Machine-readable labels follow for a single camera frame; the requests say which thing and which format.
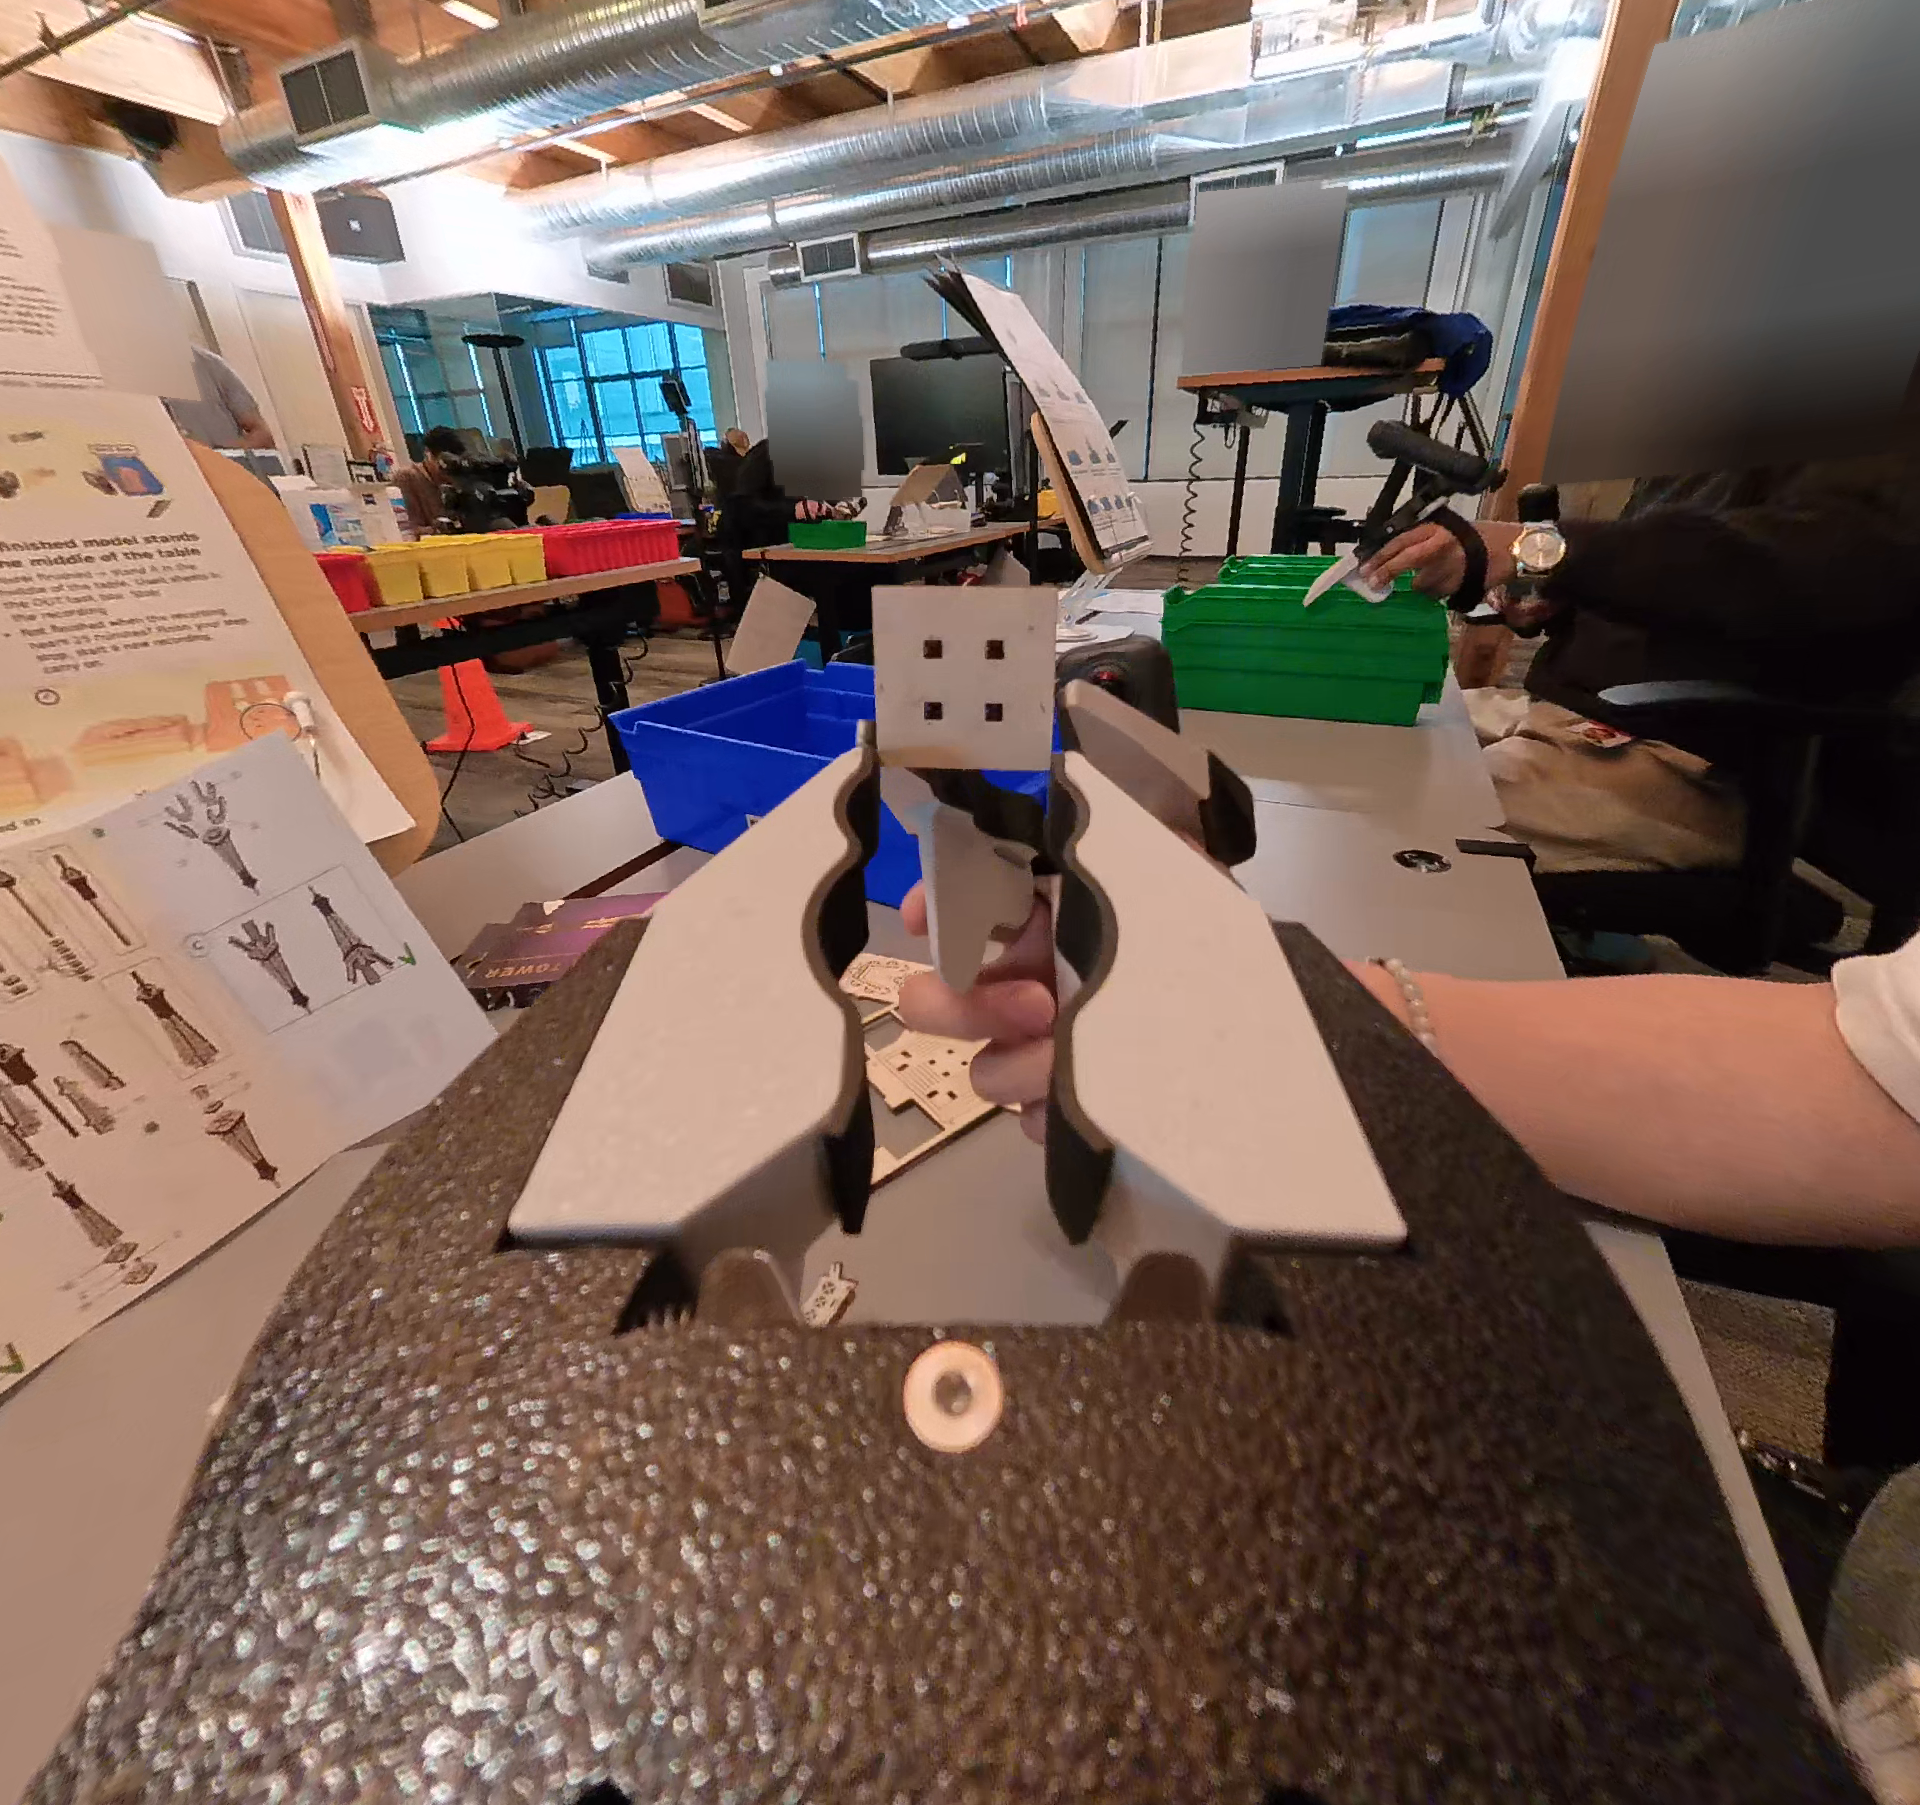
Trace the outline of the red plastic bin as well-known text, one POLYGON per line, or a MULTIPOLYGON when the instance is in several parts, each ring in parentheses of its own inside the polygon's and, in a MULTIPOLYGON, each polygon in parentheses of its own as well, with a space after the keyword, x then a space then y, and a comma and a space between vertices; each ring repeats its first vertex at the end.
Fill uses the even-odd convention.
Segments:
POLYGON ((541 525, 534 534, 541 538, 545 576, 551 582, 669 565, 682 557, 682 534, 677 521, 541 525))

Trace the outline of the orange traffic cone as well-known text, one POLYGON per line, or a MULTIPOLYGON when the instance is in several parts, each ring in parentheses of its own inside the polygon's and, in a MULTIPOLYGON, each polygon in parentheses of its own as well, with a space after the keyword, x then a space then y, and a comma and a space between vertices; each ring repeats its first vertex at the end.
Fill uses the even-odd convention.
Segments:
POLYGON ((423 749, 433 758, 467 758, 492 755, 515 749, 518 743, 534 737, 527 721, 511 720, 480 662, 443 665, 441 708, 446 728, 438 737, 425 740, 423 749))

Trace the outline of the person's right forearm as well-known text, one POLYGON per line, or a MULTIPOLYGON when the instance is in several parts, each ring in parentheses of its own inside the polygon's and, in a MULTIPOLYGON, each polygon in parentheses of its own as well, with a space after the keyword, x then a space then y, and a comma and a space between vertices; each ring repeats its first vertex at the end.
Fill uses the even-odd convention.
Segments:
POLYGON ((1348 970, 1564 1193, 1727 1241, 1918 1241, 1918 942, 1821 983, 1348 970))

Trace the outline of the stack of green bins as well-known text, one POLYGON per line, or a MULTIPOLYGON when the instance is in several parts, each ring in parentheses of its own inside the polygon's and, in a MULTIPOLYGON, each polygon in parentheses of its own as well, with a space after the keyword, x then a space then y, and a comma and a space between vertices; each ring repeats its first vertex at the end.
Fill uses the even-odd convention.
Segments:
POLYGON ((1331 565, 1236 557, 1213 584, 1165 593, 1179 708, 1409 728, 1436 706, 1450 672, 1446 608, 1404 581, 1379 602, 1333 584, 1309 603, 1331 565))

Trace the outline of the plywood sheet with tower parts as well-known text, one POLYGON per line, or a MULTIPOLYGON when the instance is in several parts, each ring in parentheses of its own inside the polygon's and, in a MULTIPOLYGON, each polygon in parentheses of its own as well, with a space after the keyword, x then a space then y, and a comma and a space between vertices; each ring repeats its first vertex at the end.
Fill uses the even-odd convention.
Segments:
POLYGON ((840 978, 864 1038, 876 1134, 873 1189, 986 1125, 1004 1125, 1023 1137, 1010 1108, 995 1107, 975 1093, 972 1069, 982 1043, 913 1031, 900 1019, 902 985, 930 972, 869 950, 860 953, 840 978))

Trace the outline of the purple puzzle box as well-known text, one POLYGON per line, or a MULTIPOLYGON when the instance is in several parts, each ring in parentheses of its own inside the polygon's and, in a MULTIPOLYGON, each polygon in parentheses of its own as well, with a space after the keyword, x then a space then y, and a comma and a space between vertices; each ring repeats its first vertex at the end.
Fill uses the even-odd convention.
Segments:
POLYGON ((647 918, 664 897, 642 891, 527 902, 509 922, 485 925, 449 966, 485 1011, 527 1008, 605 934, 647 918))

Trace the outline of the yellow plastic bin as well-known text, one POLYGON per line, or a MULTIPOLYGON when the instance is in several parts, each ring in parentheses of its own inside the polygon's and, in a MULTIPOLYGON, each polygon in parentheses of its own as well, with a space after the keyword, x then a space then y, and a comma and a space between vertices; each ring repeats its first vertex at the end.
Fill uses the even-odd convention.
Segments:
POLYGON ((365 552, 366 584, 379 608, 548 582, 538 533, 441 534, 365 552))

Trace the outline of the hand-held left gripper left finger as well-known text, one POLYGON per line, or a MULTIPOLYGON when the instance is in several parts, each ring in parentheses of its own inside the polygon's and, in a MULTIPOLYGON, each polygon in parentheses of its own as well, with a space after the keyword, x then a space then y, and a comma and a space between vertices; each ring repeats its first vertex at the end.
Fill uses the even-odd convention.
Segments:
POLYGON ((775 1312, 860 1232, 873 1125, 858 1007, 879 759, 855 746, 660 900, 507 1219, 529 1248, 629 1244, 775 1312))

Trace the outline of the document stand with poster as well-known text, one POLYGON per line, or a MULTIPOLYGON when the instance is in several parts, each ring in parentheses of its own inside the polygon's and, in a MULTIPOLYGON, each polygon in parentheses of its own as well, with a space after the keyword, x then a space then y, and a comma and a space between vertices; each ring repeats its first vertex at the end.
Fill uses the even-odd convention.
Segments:
POLYGON ((1067 591, 1061 618, 1080 621, 1122 570, 1150 553, 1147 510, 1122 471, 1110 428, 1016 291, 946 262, 930 271, 927 285, 992 341, 1033 405, 1030 433, 1085 570, 1067 591))

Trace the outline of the wooden support post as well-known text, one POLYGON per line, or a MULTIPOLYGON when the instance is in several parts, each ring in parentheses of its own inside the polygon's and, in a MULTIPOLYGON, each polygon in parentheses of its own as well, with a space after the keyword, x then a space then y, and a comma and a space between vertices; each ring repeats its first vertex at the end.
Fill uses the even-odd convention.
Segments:
POLYGON ((1505 427, 1505 482, 1546 479, 1567 363, 1601 233, 1607 196, 1636 119, 1652 57, 1671 36, 1679 0, 1611 0, 1584 124, 1556 214, 1505 427))

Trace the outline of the standing desk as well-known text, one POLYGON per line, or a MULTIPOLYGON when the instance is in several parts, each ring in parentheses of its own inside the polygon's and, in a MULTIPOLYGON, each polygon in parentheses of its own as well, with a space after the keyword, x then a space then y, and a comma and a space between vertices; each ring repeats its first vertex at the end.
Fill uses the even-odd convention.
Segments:
POLYGON ((1248 488, 1251 439, 1259 423, 1286 421, 1283 464, 1273 513, 1271 553, 1299 553, 1309 527, 1321 521, 1314 505, 1327 421, 1391 397, 1431 394, 1444 372, 1441 357, 1416 366, 1303 366, 1264 371, 1253 376, 1188 374, 1182 394, 1197 397, 1197 427, 1236 431, 1233 495, 1228 527, 1228 557, 1240 556, 1240 528, 1248 488))

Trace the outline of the blue plastic bin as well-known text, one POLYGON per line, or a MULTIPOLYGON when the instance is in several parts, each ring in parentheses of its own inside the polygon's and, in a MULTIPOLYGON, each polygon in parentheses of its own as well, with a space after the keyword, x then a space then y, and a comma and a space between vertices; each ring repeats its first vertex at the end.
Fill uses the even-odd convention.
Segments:
POLYGON ((708 855, 848 750, 873 716, 871 665, 800 662, 614 713, 664 838, 708 855))

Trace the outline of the blue bag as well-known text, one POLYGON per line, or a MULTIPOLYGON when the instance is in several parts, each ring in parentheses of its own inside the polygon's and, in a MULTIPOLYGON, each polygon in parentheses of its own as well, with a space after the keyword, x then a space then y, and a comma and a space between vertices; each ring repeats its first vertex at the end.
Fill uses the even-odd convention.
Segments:
POLYGON ((1444 379, 1456 387, 1474 387, 1494 361, 1494 330, 1468 313, 1436 313, 1425 306, 1384 306, 1353 302, 1327 314, 1327 341, 1395 336, 1416 341, 1423 361, 1441 361, 1444 379))

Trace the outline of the folded assembly instruction booklet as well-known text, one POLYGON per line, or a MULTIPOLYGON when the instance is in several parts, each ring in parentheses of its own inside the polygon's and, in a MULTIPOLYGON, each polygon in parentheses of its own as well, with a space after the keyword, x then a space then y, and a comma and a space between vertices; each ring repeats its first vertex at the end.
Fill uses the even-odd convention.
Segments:
POLYGON ((5 1392, 492 1039, 283 737, 7 823, 3 886, 5 1392))

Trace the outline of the task instruction poster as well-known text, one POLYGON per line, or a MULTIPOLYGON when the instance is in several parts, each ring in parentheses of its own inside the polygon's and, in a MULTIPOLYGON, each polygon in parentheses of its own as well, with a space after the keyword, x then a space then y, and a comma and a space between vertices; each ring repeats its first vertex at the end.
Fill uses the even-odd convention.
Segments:
POLYGON ((3 397, 3 822, 58 834, 255 737, 304 692, 321 784, 362 841, 407 812, 337 721, 153 397, 3 397))

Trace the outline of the person's right hand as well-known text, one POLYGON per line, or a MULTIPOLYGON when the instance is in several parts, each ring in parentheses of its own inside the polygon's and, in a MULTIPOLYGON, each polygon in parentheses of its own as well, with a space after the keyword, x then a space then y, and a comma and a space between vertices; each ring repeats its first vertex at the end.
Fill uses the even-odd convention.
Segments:
POLYGON ((1047 1137, 1058 1015, 1056 891, 1054 878, 1038 881, 1025 922, 982 966, 970 991, 959 993, 930 972, 902 982, 897 1007, 908 1031, 975 1047, 973 1093, 1018 1115, 1035 1147, 1047 1137))

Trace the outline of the silver ventilation duct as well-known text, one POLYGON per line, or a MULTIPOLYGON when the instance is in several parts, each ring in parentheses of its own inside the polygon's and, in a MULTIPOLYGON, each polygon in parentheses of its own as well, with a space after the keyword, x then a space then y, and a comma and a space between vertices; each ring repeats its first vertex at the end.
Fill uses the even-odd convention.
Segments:
MULTIPOLYGON (((741 96, 800 71, 986 22, 1143 0, 573 0, 441 53, 345 42, 283 67, 281 97, 228 121, 259 185, 387 185, 654 103, 741 96)), ((816 119, 543 185, 541 237, 594 262, 713 258, 944 210, 1185 180, 1224 164, 1425 128, 1530 94, 1607 0, 1255 0, 1208 34, 816 119)))

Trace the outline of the grey desk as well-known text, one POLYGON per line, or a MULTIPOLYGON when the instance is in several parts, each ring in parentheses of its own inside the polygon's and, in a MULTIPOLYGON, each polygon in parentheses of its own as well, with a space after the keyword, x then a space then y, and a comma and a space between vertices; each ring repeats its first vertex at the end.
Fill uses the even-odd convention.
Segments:
MULTIPOLYGON (((1261 845, 1240 878, 1268 916, 1344 956, 1548 976, 1548 929, 1516 860, 1468 855, 1450 876, 1394 864, 1400 849, 1452 853, 1498 827, 1456 688, 1411 730, 1236 713, 1192 713, 1189 728, 1251 782, 1261 845)), ((664 838, 637 780, 617 778, 396 884, 429 939, 460 953, 527 898, 682 880, 698 860, 664 838)), ((264 1321, 380 1156, 372 1143, 334 1156, 5 1398, 5 1801, 25 1797, 127 1633, 264 1321)))

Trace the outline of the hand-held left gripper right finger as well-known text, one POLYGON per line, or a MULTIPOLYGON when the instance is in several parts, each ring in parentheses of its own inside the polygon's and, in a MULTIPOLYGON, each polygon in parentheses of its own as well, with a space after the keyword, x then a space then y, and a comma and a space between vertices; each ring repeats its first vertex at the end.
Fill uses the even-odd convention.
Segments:
POLYGON ((1395 1255, 1404 1217, 1261 904, 1082 754, 1049 800, 1044 1188, 1112 1316, 1216 1316, 1259 1251, 1395 1255))

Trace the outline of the wooden tower base model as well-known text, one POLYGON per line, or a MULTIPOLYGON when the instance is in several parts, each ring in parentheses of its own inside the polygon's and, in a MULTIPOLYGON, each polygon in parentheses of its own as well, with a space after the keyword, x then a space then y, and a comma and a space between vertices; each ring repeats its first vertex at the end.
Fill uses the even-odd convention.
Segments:
POLYGON ((1044 769, 1056 703, 1054 588, 904 586, 871 597, 879 758, 1044 769))

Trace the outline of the black office chair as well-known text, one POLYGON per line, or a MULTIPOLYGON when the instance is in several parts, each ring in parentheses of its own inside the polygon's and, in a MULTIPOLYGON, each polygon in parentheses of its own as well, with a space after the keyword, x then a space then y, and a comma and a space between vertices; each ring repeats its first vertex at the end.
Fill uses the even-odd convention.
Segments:
POLYGON ((1548 925, 1669 939, 1720 973, 1761 976, 1812 935, 1793 865, 1812 830, 1823 750, 1832 739, 1880 728, 1884 708, 1725 682, 1628 685, 1606 691, 1603 701, 1631 732, 1679 724, 1682 737, 1737 734, 1745 746, 1737 773, 1743 855, 1737 868, 1712 871, 1533 871, 1548 925))

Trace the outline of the black monitor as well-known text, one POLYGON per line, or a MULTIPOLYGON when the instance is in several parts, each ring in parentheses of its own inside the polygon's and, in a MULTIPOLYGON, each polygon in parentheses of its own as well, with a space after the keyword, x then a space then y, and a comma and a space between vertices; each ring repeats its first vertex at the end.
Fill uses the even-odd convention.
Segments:
POLYGON ((1006 368, 996 354, 869 363, 873 464, 906 475, 966 458, 970 475, 1010 475, 1006 368))

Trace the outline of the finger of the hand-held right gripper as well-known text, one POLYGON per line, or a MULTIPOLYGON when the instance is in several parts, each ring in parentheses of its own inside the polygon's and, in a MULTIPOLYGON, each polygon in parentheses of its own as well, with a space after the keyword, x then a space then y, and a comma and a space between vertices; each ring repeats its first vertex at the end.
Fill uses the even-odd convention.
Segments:
POLYGON ((1259 849, 1257 802, 1233 767, 1126 698, 1063 687, 1063 739, 1165 827, 1233 870, 1259 849))

